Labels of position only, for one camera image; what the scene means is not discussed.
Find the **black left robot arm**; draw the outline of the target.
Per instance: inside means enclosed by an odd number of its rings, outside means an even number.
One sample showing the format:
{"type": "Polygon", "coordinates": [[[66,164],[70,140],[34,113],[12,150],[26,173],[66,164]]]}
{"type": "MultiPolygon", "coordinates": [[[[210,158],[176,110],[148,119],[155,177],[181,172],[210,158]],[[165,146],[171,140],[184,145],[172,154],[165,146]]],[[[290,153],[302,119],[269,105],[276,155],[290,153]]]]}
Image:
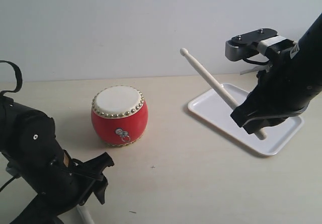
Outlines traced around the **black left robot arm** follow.
{"type": "Polygon", "coordinates": [[[37,193],[13,223],[61,223],[59,215],[84,205],[94,194],[105,203],[108,180],[103,171],[114,165],[103,153],[82,162],[59,145],[54,119],[42,111],[1,96],[1,153],[7,169],[37,193]]]}

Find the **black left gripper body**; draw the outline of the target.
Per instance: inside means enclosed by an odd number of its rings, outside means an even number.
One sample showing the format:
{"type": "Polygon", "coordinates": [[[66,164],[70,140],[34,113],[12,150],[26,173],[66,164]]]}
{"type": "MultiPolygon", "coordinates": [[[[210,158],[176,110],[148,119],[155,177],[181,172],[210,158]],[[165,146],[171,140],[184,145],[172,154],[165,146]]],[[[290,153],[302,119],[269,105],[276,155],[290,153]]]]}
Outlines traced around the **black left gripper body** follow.
{"type": "Polygon", "coordinates": [[[80,181],[75,174],[75,159],[68,158],[67,164],[63,158],[45,158],[32,162],[32,187],[37,195],[54,204],[71,203],[79,205],[81,193],[80,181]]]}

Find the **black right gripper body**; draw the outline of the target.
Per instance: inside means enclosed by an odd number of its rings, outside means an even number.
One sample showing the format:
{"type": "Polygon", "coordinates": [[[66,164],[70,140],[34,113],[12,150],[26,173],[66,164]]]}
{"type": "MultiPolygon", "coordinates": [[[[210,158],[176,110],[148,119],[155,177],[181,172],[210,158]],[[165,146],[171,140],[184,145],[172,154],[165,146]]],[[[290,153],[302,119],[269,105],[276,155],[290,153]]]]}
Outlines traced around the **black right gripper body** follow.
{"type": "Polygon", "coordinates": [[[256,87],[248,98],[260,98],[264,100],[261,111],[256,116],[281,116],[289,118],[287,106],[287,94],[289,93],[289,81],[262,81],[258,80],[256,87]]]}

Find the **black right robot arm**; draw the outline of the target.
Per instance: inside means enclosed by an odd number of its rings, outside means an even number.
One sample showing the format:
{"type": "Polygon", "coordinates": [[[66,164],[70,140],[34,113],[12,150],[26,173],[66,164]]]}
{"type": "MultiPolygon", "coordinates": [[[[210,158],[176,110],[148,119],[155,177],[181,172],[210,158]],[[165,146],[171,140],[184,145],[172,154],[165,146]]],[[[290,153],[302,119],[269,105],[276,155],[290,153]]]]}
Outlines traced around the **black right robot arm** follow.
{"type": "Polygon", "coordinates": [[[270,28],[234,36],[225,44],[225,57],[264,67],[231,118],[248,134],[279,125],[302,114],[321,92],[321,16],[297,42],[270,28]]]}

